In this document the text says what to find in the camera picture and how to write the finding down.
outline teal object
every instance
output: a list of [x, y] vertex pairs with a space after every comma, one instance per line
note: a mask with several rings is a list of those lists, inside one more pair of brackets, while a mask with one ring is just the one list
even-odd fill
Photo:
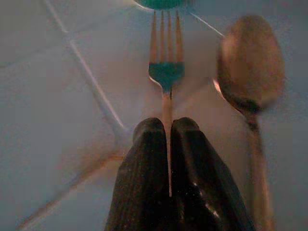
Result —
[[176, 6], [181, 5], [185, 0], [135, 0], [141, 6], [162, 10], [162, 9], [170, 9]]
[[150, 63], [149, 75], [161, 85], [163, 92], [170, 92], [172, 85], [184, 75], [184, 62]]

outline white tile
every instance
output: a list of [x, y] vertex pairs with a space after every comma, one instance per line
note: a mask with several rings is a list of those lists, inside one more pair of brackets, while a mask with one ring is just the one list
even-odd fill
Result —
[[40, 0], [1, 1], [0, 67], [20, 61], [60, 37]]
[[20, 231], [101, 231], [107, 221], [120, 161], [111, 161], [78, 185], [48, 216]]
[[12, 230], [114, 149], [65, 46], [0, 70], [0, 229]]
[[134, 4], [133, 0], [49, 0], [68, 31], [81, 30], [104, 20], [110, 22]]

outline spoon bowl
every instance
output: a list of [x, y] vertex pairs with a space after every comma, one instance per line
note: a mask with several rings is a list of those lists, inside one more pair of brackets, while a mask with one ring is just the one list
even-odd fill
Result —
[[239, 19], [218, 51], [218, 83], [224, 98], [242, 113], [259, 112], [283, 90], [284, 62], [270, 25], [260, 16]]

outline fork tine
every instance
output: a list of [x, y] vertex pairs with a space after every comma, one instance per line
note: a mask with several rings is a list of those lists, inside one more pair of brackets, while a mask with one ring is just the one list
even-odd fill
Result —
[[176, 43], [177, 43], [177, 62], [183, 61], [183, 44], [182, 44], [182, 34], [180, 27], [180, 17], [177, 11], [177, 25], [176, 25]]
[[164, 12], [162, 11], [162, 18], [161, 18], [161, 24], [160, 24], [160, 39], [161, 39], [161, 44], [160, 44], [160, 62], [165, 61], [165, 38], [164, 38]]
[[172, 35], [171, 35], [171, 18], [170, 11], [168, 11], [168, 61], [173, 61], [173, 47], [172, 47]]
[[150, 45], [150, 62], [157, 61], [157, 40], [156, 40], [156, 11], [154, 11], [152, 31], [151, 31], [151, 45]]

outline tile grout line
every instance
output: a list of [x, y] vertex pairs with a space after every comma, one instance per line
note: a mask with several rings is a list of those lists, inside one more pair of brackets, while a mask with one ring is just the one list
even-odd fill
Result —
[[[52, 6], [52, 4], [50, 3], [49, 0], [44, 0], [44, 2], [45, 2], [47, 10], [50, 12], [52, 17], [54, 18], [55, 22], [57, 23], [57, 26], [59, 27], [59, 29], [61, 30], [63, 35], [65, 37], [69, 37], [68, 36], [69, 32], [66, 29], [65, 25], [62, 23], [59, 15], [57, 14], [57, 12], [55, 10], [55, 8]], [[94, 97], [94, 98], [99, 98], [100, 99], [99, 102], [97, 102], [97, 103], [98, 104], [102, 104], [103, 108], [107, 108], [109, 110], [109, 112], [111, 113], [113, 119], [117, 123], [117, 125], [116, 125], [117, 127], [119, 125], [121, 127], [120, 128], [121, 130], [127, 130], [127, 128], [124, 126], [123, 122], [121, 121], [121, 119], [117, 115], [116, 111], [114, 110], [113, 106], [111, 105], [110, 101], [107, 99], [107, 96], [104, 93], [104, 91], [102, 90], [102, 88], [99, 85], [99, 83], [97, 82], [97, 79], [95, 78], [95, 76], [91, 72], [91, 69], [89, 68], [89, 65], [84, 60], [81, 52], [79, 51], [77, 45], [75, 44], [75, 41], [73, 39], [71, 39], [71, 38], [69, 38], [69, 47], [72, 49], [74, 56], [76, 56], [78, 58], [79, 64], [82, 66], [82, 68], [86, 72], [88, 80], [90, 80], [90, 82], [91, 82], [93, 93], [98, 96], [98, 97]]]
[[75, 191], [75, 189], [87, 181], [90, 181], [97, 172], [104, 169], [106, 164], [111, 161], [123, 161], [124, 156], [122, 155], [111, 155], [105, 160], [96, 163], [89, 171], [85, 172], [81, 177], [77, 179], [67, 190], [61, 192], [55, 199], [48, 202], [44, 207], [39, 208], [34, 214], [26, 218], [21, 224], [16, 227], [18, 231], [30, 230], [33, 226], [38, 224], [42, 219], [46, 218], [61, 204], [61, 201], [69, 197], [69, 195]]
[[211, 28], [212, 30], [214, 30], [216, 33], [218, 33], [220, 36], [225, 37], [221, 32], [219, 32], [215, 27], [211, 26], [209, 23], [207, 23], [205, 20], [203, 20], [202, 18], [200, 18], [198, 15], [189, 12], [190, 15], [192, 15], [193, 17], [195, 17], [198, 21], [200, 21], [201, 23], [207, 25], [209, 28]]

